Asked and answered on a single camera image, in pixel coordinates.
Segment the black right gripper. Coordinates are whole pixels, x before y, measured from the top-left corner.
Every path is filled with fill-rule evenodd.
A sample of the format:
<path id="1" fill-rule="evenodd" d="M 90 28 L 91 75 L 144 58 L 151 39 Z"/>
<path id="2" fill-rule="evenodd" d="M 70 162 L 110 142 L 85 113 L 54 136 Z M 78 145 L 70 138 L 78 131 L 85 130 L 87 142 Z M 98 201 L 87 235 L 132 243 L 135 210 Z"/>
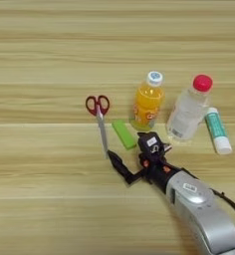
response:
<path id="1" fill-rule="evenodd" d="M 149 183 L 155 184 L 163 193 L 166 193 L 170 178 L 181 171 L 181 168 L 167 162 L 165 154 L 171 150 L 169 143 L 152 147 L 140 146 L 139 160 L 143 169 L 133 174 L 122 162 L 122 159 L 109 150 L 109 159 L 114 169 L 123 177 L 127 184 L 132 184 L 145 177 Z"/>

